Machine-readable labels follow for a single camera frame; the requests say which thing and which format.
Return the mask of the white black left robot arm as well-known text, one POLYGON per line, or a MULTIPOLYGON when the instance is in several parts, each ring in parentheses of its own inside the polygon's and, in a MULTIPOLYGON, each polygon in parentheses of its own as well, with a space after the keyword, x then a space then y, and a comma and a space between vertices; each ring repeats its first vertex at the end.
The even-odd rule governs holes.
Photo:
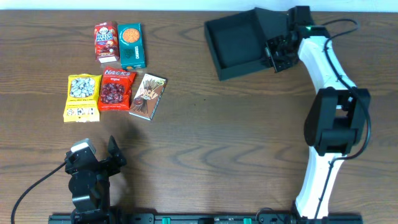
POLYGON ((96 149, 86 138, 76 142, 66 153, 65 172, 71 175, 68 183, 75 206, 70 215, 72 223, 122 223, 123 213, 110 204, 109 177, 120 173, 126 158, 113 136, 109 137, 108 157, 95 157, 96 149))

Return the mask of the yellow Hacks candy bag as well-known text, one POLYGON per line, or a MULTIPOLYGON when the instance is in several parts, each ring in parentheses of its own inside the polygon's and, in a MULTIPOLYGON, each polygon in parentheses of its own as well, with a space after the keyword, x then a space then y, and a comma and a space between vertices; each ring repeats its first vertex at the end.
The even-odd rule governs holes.
POLYGON ((82 73, 68 76, 68 96, 63 112, 65 123, 98 122, 98 100, 102 75, 82 73))

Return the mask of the brown Pocky box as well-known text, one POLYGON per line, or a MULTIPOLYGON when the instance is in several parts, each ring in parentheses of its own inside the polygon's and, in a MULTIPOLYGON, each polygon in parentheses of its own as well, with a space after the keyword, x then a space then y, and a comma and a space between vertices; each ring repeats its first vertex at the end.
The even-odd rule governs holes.
POLYGON ((167 79, 146 73, 132 99, 129 114, 151 121, 166 84, 167 79))

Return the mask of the teal coconut cookies box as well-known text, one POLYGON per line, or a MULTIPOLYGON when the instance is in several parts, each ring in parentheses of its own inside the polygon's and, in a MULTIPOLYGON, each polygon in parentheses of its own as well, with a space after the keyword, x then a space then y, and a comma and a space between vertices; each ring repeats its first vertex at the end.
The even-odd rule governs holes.
POLYGON ((119 54, 123 70, 146 68, 141 24, 118 25, 119 54))

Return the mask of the red Hacks candy bag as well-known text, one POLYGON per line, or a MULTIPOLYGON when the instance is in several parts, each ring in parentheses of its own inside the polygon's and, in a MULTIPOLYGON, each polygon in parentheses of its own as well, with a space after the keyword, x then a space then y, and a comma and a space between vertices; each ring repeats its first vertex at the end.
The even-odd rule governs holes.
POLYGON ((136 75, 136 72, 106 67, 101 81, 99 110, 128 111, 130 109, 131 86, 136 75))

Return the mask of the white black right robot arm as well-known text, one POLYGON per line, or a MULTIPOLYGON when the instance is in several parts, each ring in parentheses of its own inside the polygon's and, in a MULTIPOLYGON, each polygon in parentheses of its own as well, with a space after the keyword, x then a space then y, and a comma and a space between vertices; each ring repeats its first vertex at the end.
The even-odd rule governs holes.
POLYGON ((303 126, 309 150, 305 178, 284 223, 362 222, 359 215, 331 215, 328 202, 342 163, 357 158, 369 144, 371 95, 343 70, 326 27, 314 23, 309 6, 295 6, 287 11, 288 33, 265 47, 276 72, 303 62, 316 92, 303 126))

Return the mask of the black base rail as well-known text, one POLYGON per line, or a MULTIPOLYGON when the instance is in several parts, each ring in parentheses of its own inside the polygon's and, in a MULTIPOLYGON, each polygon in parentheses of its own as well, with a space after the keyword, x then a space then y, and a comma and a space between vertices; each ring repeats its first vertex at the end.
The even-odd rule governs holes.
POLYGON ((360 215, 330 215, 320 220, 299 218, 288 213, 262 213, 258 216, 249 215, 154 215, 137 213, 124 215, 115 223, 127 224, 363 224, 360 215))

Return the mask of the red Hello Panda box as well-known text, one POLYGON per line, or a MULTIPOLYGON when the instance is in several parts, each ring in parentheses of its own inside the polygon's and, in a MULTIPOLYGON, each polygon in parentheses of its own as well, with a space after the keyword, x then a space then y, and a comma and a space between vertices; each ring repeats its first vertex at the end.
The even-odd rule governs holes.
POLYGON ((95 25, 95 58, 100 63, 119 60, 118 24, 114 21, 95 25))

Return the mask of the black container box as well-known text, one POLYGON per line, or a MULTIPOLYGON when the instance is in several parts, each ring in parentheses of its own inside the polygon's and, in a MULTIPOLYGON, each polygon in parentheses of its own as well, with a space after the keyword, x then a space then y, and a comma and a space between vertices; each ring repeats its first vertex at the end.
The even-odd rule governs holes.
POLYGON ((287 14, 256 7, 204 23, 220 81, 273 67, 267 41, 287 33, 287 14))

